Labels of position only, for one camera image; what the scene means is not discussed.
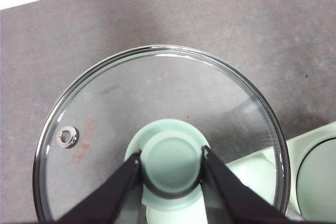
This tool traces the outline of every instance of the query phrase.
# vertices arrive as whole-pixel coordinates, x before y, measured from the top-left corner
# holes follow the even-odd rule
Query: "glass pot lid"
[[[38,218],[57,220],[87,197],[123,163],[134,135],[160,119],[177,119],[197,128],[225,164],[272,147],[275,179],[268,201],[285,211],[287,148],[262,94],[240,72],[212,55],[155,45],[103,60],[59,98],[44,125],[34,160]],[[253,162],[245,166],[246,173],[252,173]]]

